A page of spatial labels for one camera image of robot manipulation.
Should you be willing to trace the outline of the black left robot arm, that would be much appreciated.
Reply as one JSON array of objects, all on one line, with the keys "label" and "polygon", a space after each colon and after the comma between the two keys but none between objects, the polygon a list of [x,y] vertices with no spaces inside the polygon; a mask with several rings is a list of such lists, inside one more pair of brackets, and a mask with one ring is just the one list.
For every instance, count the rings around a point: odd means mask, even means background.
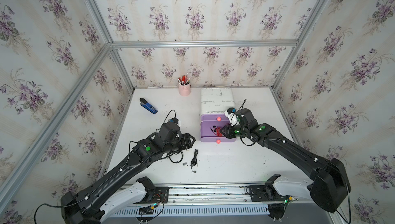
[{"label": "black left robot arm", "polygon": [[78,193],[67,192],[59,208],[67,224],[98,224],[106,214],[101,207],[131,178],[156,161],[192,148],[195,137],[181,133],[177,118],[166,119],[158,131],[128,148],[126,157],[94,184]]}]

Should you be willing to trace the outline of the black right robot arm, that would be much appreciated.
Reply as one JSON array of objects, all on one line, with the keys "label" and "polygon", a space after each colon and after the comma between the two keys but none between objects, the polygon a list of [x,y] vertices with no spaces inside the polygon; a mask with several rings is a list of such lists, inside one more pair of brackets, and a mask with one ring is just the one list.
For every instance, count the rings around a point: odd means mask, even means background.
[{"label": "black right robot arm", "polygon": [[310,199],[329,213],[336,213],[344,200],[350,201],[351,185],[343,162],[321,157],[289,140],[273,126],[259,124],[249,109],[236,111],[220,132],[228,139],[249,139],[306,174],[308,179],[301,181],[276,177],[272,186],[279,195]]}]

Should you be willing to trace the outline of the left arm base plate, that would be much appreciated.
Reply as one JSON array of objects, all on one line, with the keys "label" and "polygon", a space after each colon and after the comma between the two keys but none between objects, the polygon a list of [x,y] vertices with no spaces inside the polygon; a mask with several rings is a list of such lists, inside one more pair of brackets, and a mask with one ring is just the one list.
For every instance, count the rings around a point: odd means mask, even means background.
[{"label": "left arm base plate", "polygon": [[143,200],[138,203],[167,203],[169,199],[169,190],[169,187],[156,187],[154,190],[149,190]]}]

